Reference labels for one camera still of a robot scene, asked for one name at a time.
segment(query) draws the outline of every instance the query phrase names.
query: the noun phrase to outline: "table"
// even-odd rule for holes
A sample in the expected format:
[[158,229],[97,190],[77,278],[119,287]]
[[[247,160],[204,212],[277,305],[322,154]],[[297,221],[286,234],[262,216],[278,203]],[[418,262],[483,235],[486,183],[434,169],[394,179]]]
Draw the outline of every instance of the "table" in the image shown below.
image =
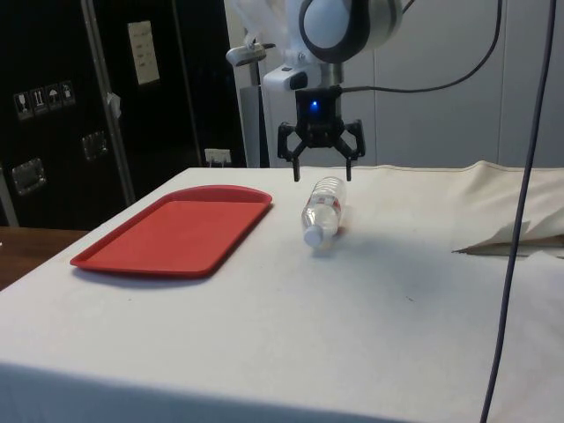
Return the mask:
[[86,231],[0,226],[0,291],[78,241]]
[[[319,253],[301,240],[301,209],[343,169],[303,168],[300,183],[290,169],[179,174],[0,293],[0,420],[478,421],[506,261],[450,243],[494,219],[460,215],[497,171],[356,168],[345,233]],[[502,176],[515,201],[520,172]],[[536,172],[533,185],[557,177]],[[274,206],[212,277],[69,266],[166,193],[221,183],[264,190]],[[517,265],[492,421],[564,415],[563,263]]]

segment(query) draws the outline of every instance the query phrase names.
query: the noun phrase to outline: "white wall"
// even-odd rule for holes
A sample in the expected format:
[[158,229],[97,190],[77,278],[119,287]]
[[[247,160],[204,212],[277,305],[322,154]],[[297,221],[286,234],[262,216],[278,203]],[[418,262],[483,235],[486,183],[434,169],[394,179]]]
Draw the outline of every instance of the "white wall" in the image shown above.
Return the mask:
[[[488,160],[521,166],[531,132],[548,2],[504,0],[497,49],[461,85],[435,93],[347,94],[344,120],[364,123],[367,157],[360,164],[460,167]],[[497,0],[417,0],[394,39],[345,64],[345,85],[419,88],[463,76],[492,42],[496,9]],[[564,167],[564,7],[558,14],[537,166]],[[261,70],[278,65],[280,57],[274,53]],[[295,123],[293,94],[265,93],[263,99],[271,164],[288,166],[276,158],[277,129],[284,121]],[[332,166],[342,165],[343,159],[335,151],[315,150],[304,152],[301,162]]]

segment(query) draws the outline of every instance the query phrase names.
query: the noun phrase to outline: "water bottle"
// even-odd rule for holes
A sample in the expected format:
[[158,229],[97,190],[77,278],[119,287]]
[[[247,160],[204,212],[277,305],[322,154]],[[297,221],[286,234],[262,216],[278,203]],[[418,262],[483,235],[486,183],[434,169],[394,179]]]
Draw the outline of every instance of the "water bottle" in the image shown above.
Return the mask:
[[310,247],[321,247],[337,233],[345,200],[346,187],[340,179],[328,177],[316,184],[301,214],[303,239]]

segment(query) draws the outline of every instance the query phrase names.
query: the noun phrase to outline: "cabinet door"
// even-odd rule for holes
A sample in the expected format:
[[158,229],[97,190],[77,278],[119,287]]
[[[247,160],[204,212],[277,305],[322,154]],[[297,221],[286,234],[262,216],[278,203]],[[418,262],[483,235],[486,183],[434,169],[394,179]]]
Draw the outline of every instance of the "cabinet door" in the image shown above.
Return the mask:
[[120,129],[133,187],[142,197],[201,163],[173,6],[93,0],[93,9],[109,83],[122,99]]
[[0,165],[19,224],[96,227],[125,203],[80,2],[3,2],[0,38]]

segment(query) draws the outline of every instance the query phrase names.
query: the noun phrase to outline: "red tray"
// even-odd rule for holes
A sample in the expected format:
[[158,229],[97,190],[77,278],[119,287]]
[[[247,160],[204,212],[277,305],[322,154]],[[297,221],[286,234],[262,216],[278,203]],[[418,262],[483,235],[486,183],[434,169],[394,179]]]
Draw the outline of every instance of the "red tray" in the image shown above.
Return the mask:
[[176,191],[70,260],[81,269],[201,278],[217,270],[270,209],[255,189],[212,185]]

